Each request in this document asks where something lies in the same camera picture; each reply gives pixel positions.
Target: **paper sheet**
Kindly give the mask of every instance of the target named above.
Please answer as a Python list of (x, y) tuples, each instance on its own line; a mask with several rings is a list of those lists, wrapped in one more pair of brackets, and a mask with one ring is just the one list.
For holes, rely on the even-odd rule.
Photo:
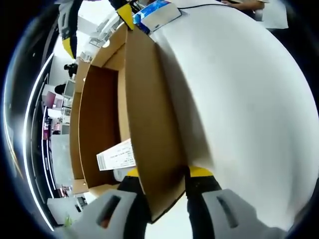
[(136, 166), (131, 139), (96, 155), (100, 171)]

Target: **computer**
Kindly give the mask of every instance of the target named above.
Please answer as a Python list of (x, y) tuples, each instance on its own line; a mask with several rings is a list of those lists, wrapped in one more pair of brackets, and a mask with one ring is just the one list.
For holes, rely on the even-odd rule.
[(74, 90), (75, 90), (75, 81), (68, 80), (66, 82), (63, 96), (66, 98), (73, 98)]
[(70, 133), (70, 125), (63, 123), (61, 125), (61, 134), (69, 134)]

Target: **open cardboard box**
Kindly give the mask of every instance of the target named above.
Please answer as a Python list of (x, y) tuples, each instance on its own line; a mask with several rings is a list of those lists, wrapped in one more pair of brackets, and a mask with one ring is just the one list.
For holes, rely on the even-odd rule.
[(152, 221), (184, 192), (187, 164), (156, 44), (122, 25), (91, 65), (80, 62), (70, 124), (73, 192), (116, 188), (96, 154), (131, 138)]

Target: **white table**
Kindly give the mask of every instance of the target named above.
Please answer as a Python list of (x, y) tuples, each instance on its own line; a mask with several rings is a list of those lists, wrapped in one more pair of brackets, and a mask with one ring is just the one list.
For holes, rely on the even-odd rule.
[(72, 186), (74, 176), (70, 157), (70, 136), (51, 136), (52, 161), (55, 183), (59, 186)]
[[(170, 0), (177, 6), (192, 6), (216, 2), (214, 0)], [(258, 22), (267, 29), (286, 29), (288, 28), (287, 11), (282, 0), (269, 0), (262, 10), (262, 21)]]
[(318, 177), (319, 121), (309, 86), (282, 44), (241, 12), (185, 12), (152, 38), (189, 162), (210, 169), (265, 224), (287, 230)]

